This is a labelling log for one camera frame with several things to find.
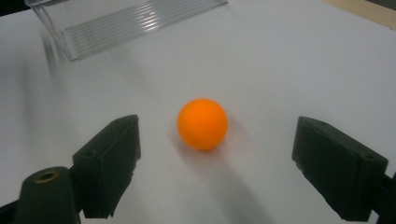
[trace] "white surface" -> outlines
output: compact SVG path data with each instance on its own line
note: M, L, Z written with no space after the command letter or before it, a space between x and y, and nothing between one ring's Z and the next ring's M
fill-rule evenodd
M143 153L133 183L115 217L83 223L345 223L290 158L301 115L396 171L396 32L320 1L231 0L78 63L45 50L31 11L0 18L0 31L0 204L129 114ZM176 135L178 110L197 97L230 117L210 154Z

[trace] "clear plastic container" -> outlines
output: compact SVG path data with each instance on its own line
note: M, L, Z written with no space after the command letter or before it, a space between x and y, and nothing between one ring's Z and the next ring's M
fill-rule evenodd
M228 0L25 0L70 61L226 4Z

